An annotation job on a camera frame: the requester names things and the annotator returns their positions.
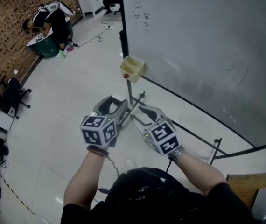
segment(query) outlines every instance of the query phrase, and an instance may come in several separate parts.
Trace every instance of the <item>floor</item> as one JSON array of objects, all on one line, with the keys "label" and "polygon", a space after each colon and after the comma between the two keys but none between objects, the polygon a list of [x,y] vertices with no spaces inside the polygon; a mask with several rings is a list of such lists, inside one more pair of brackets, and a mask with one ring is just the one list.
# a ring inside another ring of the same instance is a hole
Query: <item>floor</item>
[{"label": "floor", "polygon": [[[120,14],[103,16],[103,13],[88,19],[93,27],[86,21],[80,21],[74,27],[75,43],[82,44],[102,32],[105,28],[101,21],[121,19]],[[26,100],[31,109],[22,108],[20,119],[14,121],[9,132],[7,145],[10,153],[4,177],[36,215],[21,204],[0,178],[0,224],[47,223],[41,217],[52,224],[60,223],[64,190],[87,153],[79,131],[80,122],[101,99],[114,93],[127,97],[126,81],[119,71],[122,23],[112,22],[114,29],[101,35],[102,42],[96,38],[68,53],[66,59],[44,58],[26,82],[25,88],[32,89]],[[251,148],[230,130],[176,96],[143,79],[133,84],[135,96],[143,91],[146,92],[145,103],[161,108],[168,117],[207,141],[222,138],[221,149],[225,152]],[[182,130],[178,136],[193,155],[204,161],[211,159],[212,148]],[[168,165],[166,157],[146,146],[129,120],[116,147],[109,151],[120,172],[128,169],[128,163],[132,161],[137,167],[163,170]],[[266,150],[215,160],[213,165],[225,176],[266,172]],[[171,165],[169,173],[186,187],[197,191],[175,165]],[[110,188],[116,178],[115,169],[106,160],[99,186]],[[105,195],[97,193],[96,199],[104,200]]]}]

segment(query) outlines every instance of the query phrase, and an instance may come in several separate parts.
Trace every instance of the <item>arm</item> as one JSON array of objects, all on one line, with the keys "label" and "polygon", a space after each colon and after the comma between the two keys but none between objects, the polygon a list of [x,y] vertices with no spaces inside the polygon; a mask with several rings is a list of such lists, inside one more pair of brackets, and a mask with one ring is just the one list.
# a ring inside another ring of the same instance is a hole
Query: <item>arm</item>
[{"label": "arm", "polygon": [[50,31],[50,29],[51,29],[51,24],[44,22],[44,26],[43,26],[43,30],[44,30],[43,34],[44,34],[44,36],[47,36],[47,34]]},{"label": "arm", "polygon": [[225,177],[215,167],[197,159],[183,150],[176,160],[176,165],[183,171],[188,180],[206,196],[213,187],[226,182]]},{"label": "arm", "polygon": [[79,170],[71,179],[64,192],[63,204],[79,204],[91,209],[91,202],[97,192],[100,172],[105,157],[88,152]]}]

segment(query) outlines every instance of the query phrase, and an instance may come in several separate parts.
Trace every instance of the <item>small yellow container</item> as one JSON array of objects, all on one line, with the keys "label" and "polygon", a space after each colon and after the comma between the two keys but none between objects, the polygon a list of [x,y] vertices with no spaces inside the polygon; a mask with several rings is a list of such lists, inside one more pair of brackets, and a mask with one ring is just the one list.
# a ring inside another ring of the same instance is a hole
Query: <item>small yellow container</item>
[{"label": "small yellow container", "polygon": [[134,56],[126,56],[120,65],[120,73],[125,79],[136,83],[144,73],[144,61]]}]

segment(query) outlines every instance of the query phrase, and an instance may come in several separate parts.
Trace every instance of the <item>cable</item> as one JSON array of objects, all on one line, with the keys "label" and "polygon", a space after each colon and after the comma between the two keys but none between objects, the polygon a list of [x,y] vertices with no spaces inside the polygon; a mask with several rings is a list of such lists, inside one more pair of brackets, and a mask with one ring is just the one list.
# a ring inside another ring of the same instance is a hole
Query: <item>cable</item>
[{"label": "cable", "polygon": [[107,156],[107,159],[108,159],[109,161],[112,162],[112,165],[113,165],[113,167],[115,168],[115,170],[116,170],[116,172],[117,172],[117,174],[118,174],[118,177],[119,177],[119,170],[118,170],[118,168],[115,166],[114,161],[113,161],[113,160],[111,159],[111,157],[109,157],[109,156]]},{"label": "cable", "polygon": [[104,188],[100,188],[100,189],[97,189],[99,192],[101,192],[101,193],[104,193],[104,194],[109,194],[110,193],[110,190],[108,190],[108,189],[104,189]]},{"label": "cable", "polygon": [[168,167],[167,167],[167,169],[166,169],[166,172],[167,172],[167,173],[168,173],[168,169],[169,169],[169,167],[170,167],[171,163],[172,163],[172,161],[171,161],[171,160],[169,160],[169,165],[168,165]]},{"label": "cable", "polygon": [[118,11],[118,10],[119,10],[119,6],[118,6],[118,8],[117,8],[116,10],[114,10],[112,7],[110,7],[110,9],[111,9],[112,11]]},{"label": "cable", "polygon": [[93,37],[93,38],[92,38],[91,40],[89,40],[88,42],[85,42],[85,43],[83,43],[83,44],[81,44],[81,45],[77,45],[77,47],[81,47],[81,46],[83,46],[84,44],[87,44],[87,43],[91,42],[91,41],[94,40],[96,37],[99,38],[98,42],[102,42],[104,39],[103,39],[102,37],[100,37],[100,35],[101,35],[103,32],[101,32],[99,35]]},{"label": "cable", "polygon": [[[89,26],[91,26],[91,27],[103,27],[103,26],[94,26],[94,25],[91,25],[91,24],[88,23],[88,21],[87,21],[84,17],[83,17],[83,19],[84,19],[84,20],[86,21],[86,23],[87,23]],[[104,21],[121,21],[121,20],[119,20],[119,19],[107,19],[107,20],[104,20]],[[79,48],[79,47],[81,47],[81,46],[83,46],[83,45],[85,45],[85,44],[91,42],[93,39],[95,39],[95,38],[97,38],[97,37],[99,38],[98,42],[102,42],[104,39],[103,39],[102,37],[100,37],[100,35],[103,34],[106,30],[108,30],[108,29],[110,28],[111,25],[113,25],[113,22],[103,23],[104,21],[101,21],[101,24],[102,24],[102,25],[104,25],[104,24],[110,24],[110,25],[108,25],[108,28],[106,28],[106,29],[105,29],[103,32],[101,32],[99,35],[93,37],[93,38],[92,38],[91,40],[89,40],[88,42],[85,42],[85,43],[83,43],[83,44],[81,44],[81,45],[74,44],[74,46]]]},{"label": "cable", "polygon": [[7,160],[5,159],[4,161],[2,161],[0,163],[0,165],[4,168],[4,173],[3,173],[3,176],[4,176],[4,174],[6,174],[6,169],[7,169],[7,166],[8,166]]}]

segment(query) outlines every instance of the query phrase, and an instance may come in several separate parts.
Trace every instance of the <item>wooden board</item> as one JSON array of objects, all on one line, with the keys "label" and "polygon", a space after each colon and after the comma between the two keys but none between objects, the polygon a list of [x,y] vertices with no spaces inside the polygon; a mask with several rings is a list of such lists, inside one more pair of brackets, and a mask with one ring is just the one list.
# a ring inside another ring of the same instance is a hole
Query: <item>wooden board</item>
[{"label": "wooden board", "polygon": [[258,190],[266,187],[266,173],[227,175],[227,182],[234,193],[251,209]]}]

